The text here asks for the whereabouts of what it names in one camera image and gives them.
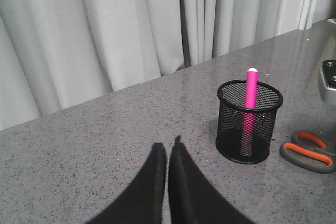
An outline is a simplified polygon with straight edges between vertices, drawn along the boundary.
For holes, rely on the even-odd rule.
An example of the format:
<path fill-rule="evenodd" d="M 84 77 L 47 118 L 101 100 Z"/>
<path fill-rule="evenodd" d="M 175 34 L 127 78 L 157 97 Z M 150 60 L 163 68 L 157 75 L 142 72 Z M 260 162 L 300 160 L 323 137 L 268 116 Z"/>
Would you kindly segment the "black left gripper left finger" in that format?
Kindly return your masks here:
<path fill-rule="evenodd" d="M 166 165 L 163 144 L 154 143 L 132 182 L 88 223 L 161 223 Z"/>

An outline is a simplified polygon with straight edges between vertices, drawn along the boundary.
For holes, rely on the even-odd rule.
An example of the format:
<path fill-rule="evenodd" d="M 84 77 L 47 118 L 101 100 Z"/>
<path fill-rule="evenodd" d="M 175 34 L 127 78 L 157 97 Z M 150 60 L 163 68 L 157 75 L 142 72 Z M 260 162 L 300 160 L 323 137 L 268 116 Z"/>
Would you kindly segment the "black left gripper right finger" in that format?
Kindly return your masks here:
<path fill-rule="evenodd" d="M 180 136 L 170 156 L 168 194 L 171 223 L 253 223 L 206 179 Z"/>

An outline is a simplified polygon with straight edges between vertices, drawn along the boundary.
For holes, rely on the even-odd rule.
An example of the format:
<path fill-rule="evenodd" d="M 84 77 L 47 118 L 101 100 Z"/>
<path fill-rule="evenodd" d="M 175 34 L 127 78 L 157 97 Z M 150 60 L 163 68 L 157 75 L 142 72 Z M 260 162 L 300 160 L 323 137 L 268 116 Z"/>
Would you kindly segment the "silver metal robot base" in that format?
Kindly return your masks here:
<path fill-rule="evenodd" d="M 335 105 L 335 60 L 322 62 L 319 72 L 319 92 L 324 103 Z"/>

